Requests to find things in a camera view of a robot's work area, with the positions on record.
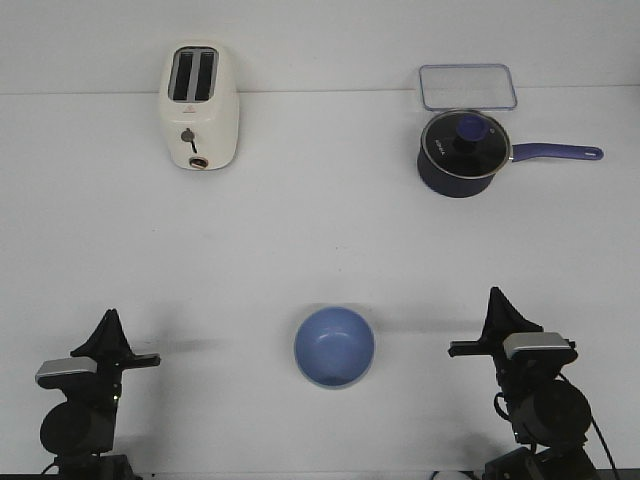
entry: container lid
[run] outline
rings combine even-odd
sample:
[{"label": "container lid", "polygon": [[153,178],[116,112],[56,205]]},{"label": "container lid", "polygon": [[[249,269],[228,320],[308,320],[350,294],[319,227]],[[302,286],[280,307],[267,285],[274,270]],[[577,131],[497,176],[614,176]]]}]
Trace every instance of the container lid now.
[{"label": "container lid", "polygon": [[511,153],[500,124],[473,110],[452,110],[434,117],[422,133],[422,148],[438,169],[465,179],[495,174]]},{"label": "container lid", "polygon": [[511,72],[501,63],[423,65],[420,91],[424,108],[513,110],[518,105]]}]

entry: bowl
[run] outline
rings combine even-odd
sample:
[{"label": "bowl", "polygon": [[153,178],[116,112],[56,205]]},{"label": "bowl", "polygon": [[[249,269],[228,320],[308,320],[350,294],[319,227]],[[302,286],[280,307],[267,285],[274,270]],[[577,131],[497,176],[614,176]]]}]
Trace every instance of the bowl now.
[{"label": "bowl", "polygon": [[346,387],[369,369],[373,332],[364,318],[344,307],[326,307],[298,329],[294,353],[300,371],[325,387]]}]

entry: white wall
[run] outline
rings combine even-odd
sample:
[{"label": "white wall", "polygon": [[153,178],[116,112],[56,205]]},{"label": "white wall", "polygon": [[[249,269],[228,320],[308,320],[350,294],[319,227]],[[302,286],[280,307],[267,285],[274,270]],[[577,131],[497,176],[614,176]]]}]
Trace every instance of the white wall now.
[{"label": "white wall", "polygon": [[443,62],[636,85],[638,18],[636,0],[0,0],[0,93],[157,91],[172,43],[209,36],[243,91],[412,88]]}]

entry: saucepan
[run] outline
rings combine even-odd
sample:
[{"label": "saucepan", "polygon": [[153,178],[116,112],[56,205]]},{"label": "saucepan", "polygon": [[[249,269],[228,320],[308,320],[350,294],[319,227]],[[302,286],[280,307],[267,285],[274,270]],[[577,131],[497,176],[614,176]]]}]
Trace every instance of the saucepan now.
[{"label": "saucepan", "polygon": [[494,118],[476,110],[436,115],[422,132],[418,172],[436,192],[448,197],[477,195],[509,161],[536,157],[600,160],[597,147],[555,143],[511,145]]}]

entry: glass lid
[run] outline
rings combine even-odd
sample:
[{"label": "glass lid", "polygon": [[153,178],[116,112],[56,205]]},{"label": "glass lid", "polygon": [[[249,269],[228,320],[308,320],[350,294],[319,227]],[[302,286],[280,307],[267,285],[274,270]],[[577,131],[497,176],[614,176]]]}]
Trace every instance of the glass lid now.
[{"label": "glass lid", "polygon": [[422,104],[432,112],[513,110],[518,104],[511,72],[501,63],[423,65],[419,76]]}]

